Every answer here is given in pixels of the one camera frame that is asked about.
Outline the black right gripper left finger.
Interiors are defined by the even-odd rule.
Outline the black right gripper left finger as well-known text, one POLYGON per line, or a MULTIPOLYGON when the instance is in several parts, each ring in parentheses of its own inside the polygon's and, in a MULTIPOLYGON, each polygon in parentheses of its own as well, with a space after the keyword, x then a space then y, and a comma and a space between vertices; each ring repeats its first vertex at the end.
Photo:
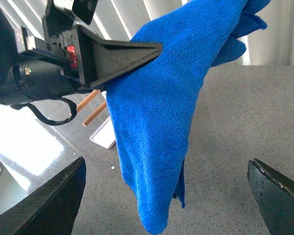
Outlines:
POLYGON ((70 235, 86 184, 79 157, 0 215, 0 235, 70 235))

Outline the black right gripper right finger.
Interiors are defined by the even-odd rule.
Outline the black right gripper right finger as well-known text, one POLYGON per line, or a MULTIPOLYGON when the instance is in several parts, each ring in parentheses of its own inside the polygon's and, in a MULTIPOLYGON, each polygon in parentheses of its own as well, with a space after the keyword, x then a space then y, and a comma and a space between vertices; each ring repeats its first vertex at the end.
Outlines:
POLYGON ((259 159, 248 162, 248 183, 271 235, 294 235, 294 181, 259 159))

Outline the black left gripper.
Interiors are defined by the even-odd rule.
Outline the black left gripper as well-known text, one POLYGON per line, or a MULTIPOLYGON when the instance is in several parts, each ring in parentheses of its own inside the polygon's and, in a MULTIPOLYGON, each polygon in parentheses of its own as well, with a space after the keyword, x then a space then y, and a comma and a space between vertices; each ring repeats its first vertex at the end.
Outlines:
POLYGON ((116 78, 135 71, 157 58, 161 43, 104 40, 85 28, 93 19, 95 0, 49 0, 42 18, 44 39, 29 35, 24 27, 15 30, 24 66, 33 75, 35 91, 87 93, 104 90, 116 78))

